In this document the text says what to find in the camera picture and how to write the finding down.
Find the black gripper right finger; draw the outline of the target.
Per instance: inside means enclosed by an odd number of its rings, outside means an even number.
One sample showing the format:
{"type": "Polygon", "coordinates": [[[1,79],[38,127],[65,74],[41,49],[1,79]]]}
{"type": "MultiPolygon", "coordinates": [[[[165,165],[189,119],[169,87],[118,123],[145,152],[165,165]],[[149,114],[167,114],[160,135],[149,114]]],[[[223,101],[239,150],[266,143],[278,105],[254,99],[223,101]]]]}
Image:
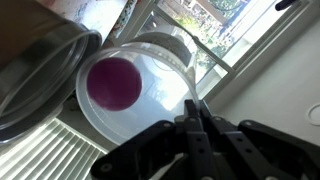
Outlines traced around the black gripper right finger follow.
{"type": "Polygon", "coordinates": [[[273,167],[257,147],[233,125],[210,112],[201,100],[200,114],[204,117],[204,130],[208,133],[215,156],[220,153],[231,172],[221,163],[222,174],[234,174],[238,180],[286,180],[287,174],[273,167]]]}

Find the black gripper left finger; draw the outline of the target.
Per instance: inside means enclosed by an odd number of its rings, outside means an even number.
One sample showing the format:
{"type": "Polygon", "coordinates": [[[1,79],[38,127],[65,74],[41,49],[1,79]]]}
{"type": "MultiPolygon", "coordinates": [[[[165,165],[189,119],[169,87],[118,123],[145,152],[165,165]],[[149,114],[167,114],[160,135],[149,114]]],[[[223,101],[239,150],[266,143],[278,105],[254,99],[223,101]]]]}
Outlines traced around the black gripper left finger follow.
{"type": "Polygon", "coordinates": [[[187,138],[192,174],[195,180],[218,180],[218,172],[213,157],[211,143],[204,126],[208,124],[211,114],[204,101],[199,105],[193,100],[186,100],[184,130],[187,138]]]}

